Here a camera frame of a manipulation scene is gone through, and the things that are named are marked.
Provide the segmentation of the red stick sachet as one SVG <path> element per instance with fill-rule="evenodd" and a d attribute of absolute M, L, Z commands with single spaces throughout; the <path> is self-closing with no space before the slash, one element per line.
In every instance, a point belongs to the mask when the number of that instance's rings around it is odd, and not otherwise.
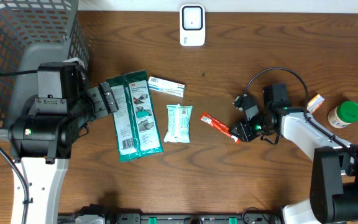
<path fill-rule="evenodd" d="M 200 120 L 209 124 L 211 127 L 213 127 L 214 129 L 217 129 L 218 131 L 227 135 L 228 137 L 232 138 L 236 143 L 240 143 L 240 139 L 237 138 L 235 135 L 232 135 L 229 132 L 228 126 L 226 126 L 224 123 L 220 122 L 218 119 L 211 116 L 210 114 L 202 113 L 200 116 Z"/>

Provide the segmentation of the large green box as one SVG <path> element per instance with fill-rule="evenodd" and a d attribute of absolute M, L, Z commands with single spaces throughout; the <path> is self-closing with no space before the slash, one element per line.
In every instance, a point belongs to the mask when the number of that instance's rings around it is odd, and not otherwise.
<path fill-rule="evenodd" d="M 113 121 L 119 161 L 128 162 L 163 152 L 145 70 L 107 80 L 117 101 Z"/>

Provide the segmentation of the white green box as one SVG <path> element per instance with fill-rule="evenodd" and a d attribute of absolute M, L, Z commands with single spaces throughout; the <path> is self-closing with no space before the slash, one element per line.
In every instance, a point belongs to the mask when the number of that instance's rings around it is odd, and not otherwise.
<path fill-rule="evenodd" d="M 168 95 L 184 97 L 185 85 L 171 82 L 157 77 L 149 77 L 148 85 L 151 90 L 166 93 Z"/>

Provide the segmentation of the orange small box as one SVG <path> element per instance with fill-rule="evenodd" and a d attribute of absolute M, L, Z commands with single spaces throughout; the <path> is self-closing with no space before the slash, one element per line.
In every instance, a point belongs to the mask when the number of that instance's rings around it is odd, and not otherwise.
<path fill-rule="evenodd" d="M 307 104 L 307 110 L 313 114 L 324 102 L 324 98 L 317 94 Z"/>

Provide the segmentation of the teal snack packet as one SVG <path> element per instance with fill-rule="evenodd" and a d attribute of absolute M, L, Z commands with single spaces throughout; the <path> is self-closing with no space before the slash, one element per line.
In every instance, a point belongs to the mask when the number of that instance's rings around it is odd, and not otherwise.
<path fill-rule="evenodd" d="M 167 105 L 168 129 L 165 142 L 190 143 L 190 118 L 192 106 Z"/>

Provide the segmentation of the green lid jar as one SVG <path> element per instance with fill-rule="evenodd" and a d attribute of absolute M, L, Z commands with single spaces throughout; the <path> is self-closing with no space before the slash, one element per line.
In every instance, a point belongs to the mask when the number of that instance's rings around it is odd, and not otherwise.
<path fill-rule="evenodd" d="M 334 128 L 345 128 L 356 121 L 358 121 L 358 104 L 354 101 L 345 101 L 328 114 L 328 122 Z"/>

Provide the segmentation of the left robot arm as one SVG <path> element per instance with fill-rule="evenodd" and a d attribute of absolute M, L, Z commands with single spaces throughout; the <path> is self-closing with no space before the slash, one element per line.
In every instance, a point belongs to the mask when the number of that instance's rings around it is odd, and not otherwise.
<path fill-rule="evenodd" d="M 108 83 L 91 88 L 78 62 L 43 63 L 29 111 L 9 128 L 14 179 L 12 223 L 56 223 L 60 192 L 80 130 L 119 106 Z"/>

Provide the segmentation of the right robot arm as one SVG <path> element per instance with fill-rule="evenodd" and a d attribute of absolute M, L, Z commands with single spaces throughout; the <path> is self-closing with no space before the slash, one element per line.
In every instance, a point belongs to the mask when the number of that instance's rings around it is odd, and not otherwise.
<path fill-rule="evenodd" d="M 276 135 L 296 144 L 312 161 L 310 196 L 284 206 L 270 223 L 346 223 L 358 221 L 358 145 L 336 137 L 308 110 L 292 107 L 284 84 L 263 89 L 265 111 L 245 93 L 233 105 L 245 118 L 229 130 L 242 142 Z"/>

